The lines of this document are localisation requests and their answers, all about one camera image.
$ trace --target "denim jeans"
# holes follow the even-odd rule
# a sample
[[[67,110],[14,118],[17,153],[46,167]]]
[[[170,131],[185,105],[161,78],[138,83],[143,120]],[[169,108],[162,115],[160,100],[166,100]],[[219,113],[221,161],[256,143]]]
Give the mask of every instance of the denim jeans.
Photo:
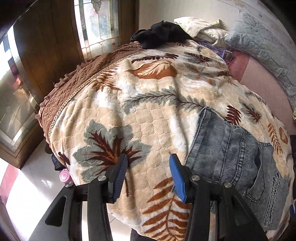
[[[288,195],[272,157],[273,147],[240,126],[229,124],[211,108],[202,109],[186,159],[207,181],[235,185],[264,230],[278,228]]]

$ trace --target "pink bottle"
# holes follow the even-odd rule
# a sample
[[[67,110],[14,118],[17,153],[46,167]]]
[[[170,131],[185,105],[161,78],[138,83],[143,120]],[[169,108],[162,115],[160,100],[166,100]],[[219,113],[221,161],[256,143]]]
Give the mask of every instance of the pink bottle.
[[[69,182],[73,183],[73,180],[70,176],[68,169],[62,170],[59,174],[59,178],[60,178],[61,182],[65,183],[65,184],[69,183]]]

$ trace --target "stained glass window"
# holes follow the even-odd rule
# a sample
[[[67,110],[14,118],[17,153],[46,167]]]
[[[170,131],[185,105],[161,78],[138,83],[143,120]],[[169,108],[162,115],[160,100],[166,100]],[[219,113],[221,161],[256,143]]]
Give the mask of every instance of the stained glass window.
[[[117,0],[75,0],[74,10],[84,59],[118,48]]]

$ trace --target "leaf-patterned blanket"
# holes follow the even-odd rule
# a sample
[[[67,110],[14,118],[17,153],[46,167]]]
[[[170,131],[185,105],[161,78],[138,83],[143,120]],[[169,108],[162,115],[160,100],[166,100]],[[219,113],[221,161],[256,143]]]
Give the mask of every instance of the leaf-patterned blanket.
[[[205,106],[270,142],[282,177],[293,182],[283,124],[260,96],[231,77],[223,59],[191,40],[145,51],[139,46],[129,44],[77,69],[41,105],[47,142],[76,184],[90,182],[125,153],[129,168],[121,196],[108,211],[141,235],[183,240],[190,205],[171,192],[169,154],[185,162]],[[292,185],[281,224],[268,238],[285,229],[291,202]],[[211,214],[210,237],[214,233]]]

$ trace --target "tiled floor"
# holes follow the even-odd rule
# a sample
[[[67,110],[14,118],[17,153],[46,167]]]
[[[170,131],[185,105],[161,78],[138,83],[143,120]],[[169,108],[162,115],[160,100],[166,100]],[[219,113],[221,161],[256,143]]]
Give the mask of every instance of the tiled floor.
[[[21,241],[29,240],[39,220],[54,200],[63,183],[59,172],[54,170],[51,156],[44,152],[43,141],[33,152],[18,176],[9,193],[6,209]],[[0,183],[4,176],[6,162],[0,160]],[[87,202],[83,203],[82,240],[88,241]],[[130,240],[131,228],[109,214],[114,241]]]

